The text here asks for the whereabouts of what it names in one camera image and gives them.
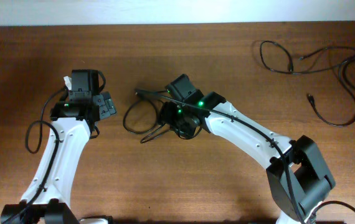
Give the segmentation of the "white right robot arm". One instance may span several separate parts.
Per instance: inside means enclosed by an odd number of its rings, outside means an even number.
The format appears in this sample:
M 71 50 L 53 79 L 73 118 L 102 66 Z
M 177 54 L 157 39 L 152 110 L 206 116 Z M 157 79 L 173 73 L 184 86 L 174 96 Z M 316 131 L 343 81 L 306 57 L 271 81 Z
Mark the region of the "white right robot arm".
M 204 95 L 182 74 L 166 91 L 171 95 L 161 120 L 190 139 L 196 131 L 219 136 L 248 154 L 266 171 L 272 198 L 281 210 L 278 223 L 313 223 L 314 211 L 336 183 L 316 143 L 292 140 L 246 117 L 216 92 Z

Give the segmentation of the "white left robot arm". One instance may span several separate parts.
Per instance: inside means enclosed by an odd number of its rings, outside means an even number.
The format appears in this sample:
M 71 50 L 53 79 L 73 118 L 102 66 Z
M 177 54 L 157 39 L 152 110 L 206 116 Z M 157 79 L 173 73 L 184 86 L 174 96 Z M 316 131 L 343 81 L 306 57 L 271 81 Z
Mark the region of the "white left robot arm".
M 54 95 L 58 102 L 50 120 L 31 123 L 49 127 L 49 138 L 35 176 L 21 201 L 5 205 L 1 223 L 109 223 L 105 218 L 79 220 L 70 198 L 78 162 L 89 140 L 99 136 L 97 123 L 116 114 L 106 79 L 99 70 L 72 70 L 65 85 Z

